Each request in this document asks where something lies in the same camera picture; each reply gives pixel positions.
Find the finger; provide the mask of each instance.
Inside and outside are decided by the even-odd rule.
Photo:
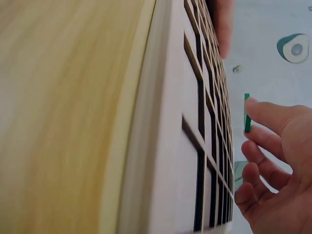
[[[235,203],[245,219],[252,224],[260,205],[254,197],[254,188],[251,184],[243,183],[243,185],[236,191]]]
[[[264,201],[267,201],[274,196],[274,193],[272,193],[261,181],[258,166],[253,162],[245,166],[243,170],[243,181],[248,182],[253,186],[254,197],[259,204],[262,204]]]
[[[214,28],[219,43],[219,53],[226,59],[233,34],[234,0],[215,0]]]
[[[279,106],[270,102],[258,102],[250,97],[246,100],[246,111],[249,117],[281,136],[285,126],[299,115],[310,113],[306,106]]]
[[[287,185],[291,175],[269,160],[253,141],[246,141],[242,152],[249,162],[257,164],[260,174],[273,188],[281,190]]]
[[[281,137],[279,135],[272,134],[258,126],[252,126],[251,131],[249,133],[245,133],[245,136],[258,146],[269,151],[279,160],[286,162]]]

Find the light gray wall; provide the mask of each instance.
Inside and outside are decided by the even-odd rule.
[[[243,136],[244,93],[281,105],[312,107],[312,39],[310,55],[301,64],[285,61],[276,48],[279,39],[291,34],[312,36],[312,11],[308,6],[312,6],[312,0],[236,0],[232,51],[225,61],[236,161],[245,160],[240,150],[246,140]],[[242,70],[234,74],[232,69],[237,65],[241,65]],[[277,163],[291,172],[287,165]],[[233,233],[252,233],[236,206]]]

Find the green wall decal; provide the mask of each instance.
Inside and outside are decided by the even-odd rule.
[[[291,63],[301,63],[309,56],[309,36],[302,33],[292,34],[277,42],[280,56]]]

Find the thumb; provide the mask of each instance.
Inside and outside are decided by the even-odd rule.
[[[235,193],[235,203],[250,226],[254,226],[256,214],[260,204],[254,197],[254,188],[250,183],[244,182]]]
[[[306,106],[280,106],[270,102],[258,102],[252,97],[246,101],[246,111],[253,121],[266,126],[280,136],[292,119],[312,112]]]

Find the hand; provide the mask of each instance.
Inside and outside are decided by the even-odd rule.
[[[246,101],[246,111],[275,134],[252,126],[242,152],[250,162],[243,171],[243,185],[235,202],[254,234],[312,233],[312,109],[284,107],[268,102]],[[264,148],[289,164],[288,174],[270,161]],[[279,192],[274,194],[261,175]]]
[[[212,4],[209,8],[219,42],[220,56],[226,59],[230,52],[233,34],[234,0],[210,0],[209,3]]]

